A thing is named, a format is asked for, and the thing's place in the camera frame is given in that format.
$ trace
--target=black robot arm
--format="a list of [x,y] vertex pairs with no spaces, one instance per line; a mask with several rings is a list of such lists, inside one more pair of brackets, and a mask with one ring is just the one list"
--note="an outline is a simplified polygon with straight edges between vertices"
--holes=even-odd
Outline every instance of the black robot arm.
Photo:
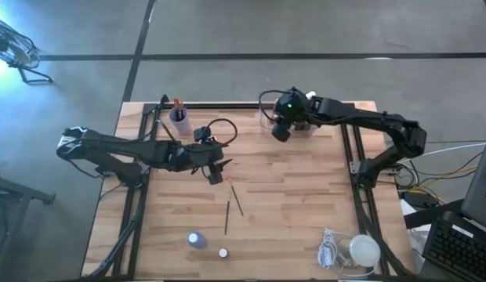
[[[123,139],[100,134],[94,130],[75,127],[66,129],[56,153],[66,161],[84,159],[97,165],[101,175],[113,172],[118,179],[130,187],[140,186],[146,167],[165,169],[169,172],[191,170],[194,174],[199,168],[208,167],[206,178],[215,185],[223,181],[223,166],[231,160],[223,159],[222,148],[227,143],[218,143],[214,137],[205,134],[205,128],[196,129],[195,135],[200,143],[183,145],[180,141],[149,139]],[[136,161],[124,162],[115,155],[133,157]]]
[[357,167],[352,168],[360,187],[375,187],[379,173],[383,169],[391,167],[404,157],[417,157],[424,152],[426,131],[419,127],[417,121],[406,120],[399,114],[359,110],[335,99],[319,96],[307,97],[296,88],[279,92],[281,97],[274,105],[273,116],[265,115],[276,122],[272,134],[282,142],[289,138],[288,130],[293,124],[304,122],[317,127],[339,124],[357,125],[385,132],[391,137],[393,146],[377,157],[366,159]]

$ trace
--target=wooden tabletop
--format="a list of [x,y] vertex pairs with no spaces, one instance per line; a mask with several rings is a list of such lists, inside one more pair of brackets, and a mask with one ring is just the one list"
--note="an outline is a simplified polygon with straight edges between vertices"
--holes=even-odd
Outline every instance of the wooden tabletop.
[[[372,101],[355,102],[357,108],[375,110]],[[136,138],[143,103],[124,103],[116,136]],[[161,119],[183,143],[168,122]],[[346,168],[340,127],[324,126],[311,137],[278,142],[259,122],[258,110],[189,110],[192,129],[215,118],[229,118],[238,127],[238,137],[224,148],[233,158],[224,175],[233,179],[243,208],[242,217],[231,201],[227,235],[224,235],[227,182],[210,186],[201,172],[153,170],[143,220],[136,279],[334,279],[338,275],[317,264],[323,230],[358,234],[353,194]],[[229,139],[232,127],[215,123],[212,133],[219,141]],[[383,134],[361,129],[367,157],[385,150]],[[163,130],[157,139],[166,139]],[[392,180],[381,176],[379,179]],[[118,184],[104,182],[102,193]],[[121,223],[126,188],[119,188],[99,203],[83,274],[91,273],[114,245]],[[397,192],[393,185],[374,190],[383,236],[395,255],[415,270]],[[208,238],[208,247],[187,244],[191,231]],[[222,260],[220,248],[230,257]],[[128,265],[129,248],[122,271]]]

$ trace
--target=fan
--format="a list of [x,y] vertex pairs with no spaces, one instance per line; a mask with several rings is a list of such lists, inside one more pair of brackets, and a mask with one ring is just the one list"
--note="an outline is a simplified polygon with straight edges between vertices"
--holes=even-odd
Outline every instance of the fan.
[[[36,46],[30,38],[13,30],[9,25],[0,20],[0,59],[9,67],[14,67],[20,72],[22,81],[53,82],[51,77],[32,69],[39,65],[39,54]],[[44,77],[43,79],[27,79],[25,71]]]

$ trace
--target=keyboard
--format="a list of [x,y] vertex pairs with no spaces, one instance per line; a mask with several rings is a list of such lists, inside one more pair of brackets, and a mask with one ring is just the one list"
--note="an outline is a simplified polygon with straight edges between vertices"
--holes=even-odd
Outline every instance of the keyboard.
[[486,233],[450,211],[432,224],[423,257],[466,281],[486,281]]

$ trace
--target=computer monitor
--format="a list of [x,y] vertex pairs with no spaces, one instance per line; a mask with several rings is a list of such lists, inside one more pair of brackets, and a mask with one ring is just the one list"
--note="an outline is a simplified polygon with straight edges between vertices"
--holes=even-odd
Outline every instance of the computer monitor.
[[486,145],[461,209],[467,218],[486,227]]

